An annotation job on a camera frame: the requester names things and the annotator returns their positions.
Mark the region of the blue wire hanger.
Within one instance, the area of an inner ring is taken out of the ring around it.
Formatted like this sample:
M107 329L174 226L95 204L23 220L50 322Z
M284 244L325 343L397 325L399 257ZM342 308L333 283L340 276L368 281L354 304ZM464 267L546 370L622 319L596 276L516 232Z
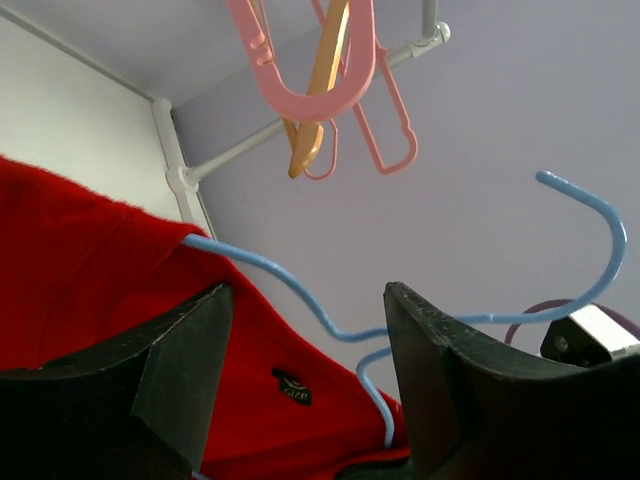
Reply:
M547 322L559 320L569 314L582 309L591 304L598 296L600 296L613 281L617 278L624 256L627 250L627 233L623 221L617 210L608 202L600 197L584 190L578 185L567 181L566 179L550 172L538 171L535 179L559 193L589 207L596 211L608 225L612 238L612 249L609 261L599 279L585 293L575 300L557 307L553 310L546 310L538 313L522 313L522 314L498 314L498 313L479 313L470 315L461 315L457 319L466 324L530 324L538 322ZM239 247L213 240L198 234L189 234L183 240L182 244L196 250L218 254L232 260L237 260L255 266L289 287L311 310L318 322L328 333L328 335L343 343L360 343L378 337L387 337L388 329L385 327L362 330L360 332L349 333L340 328L329 317L325 309L313 296L313 294L289 271L272 260L261 256L257 253L241 249ZM374 351L363 357L357 364L356 375L363 389L371 398L379 411L384 422L385 434L383 445L390 448L395 433L395 422L392 411L381 393L372 383L366 369L375 361L385 358L391 354L389 347Z

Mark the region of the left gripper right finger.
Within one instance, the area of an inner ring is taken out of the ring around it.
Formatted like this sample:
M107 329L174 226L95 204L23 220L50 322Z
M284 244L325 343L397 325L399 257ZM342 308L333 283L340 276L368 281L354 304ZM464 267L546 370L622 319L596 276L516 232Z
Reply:
M589 369L508 346L401 282L384 292L420 479L635 479L639 359Z

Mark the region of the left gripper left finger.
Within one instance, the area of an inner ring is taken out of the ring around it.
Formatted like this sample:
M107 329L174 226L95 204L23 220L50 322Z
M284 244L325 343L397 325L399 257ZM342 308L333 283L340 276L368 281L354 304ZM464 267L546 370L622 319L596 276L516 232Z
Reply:
M199 470L233 321L218 284L37 369L1 374L5 479L188 479Z

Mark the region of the red t shirt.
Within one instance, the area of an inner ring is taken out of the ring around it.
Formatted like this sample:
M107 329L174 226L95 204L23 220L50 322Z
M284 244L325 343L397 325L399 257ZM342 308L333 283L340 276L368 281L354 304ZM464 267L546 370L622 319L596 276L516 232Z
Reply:
M194 232L3 159L1 374L40 368L226 284L233 321L192 476L389 479L403 469L401 406L389 402L395 433L385 448L384 422L356 375L299 336L229 259L183 245Z

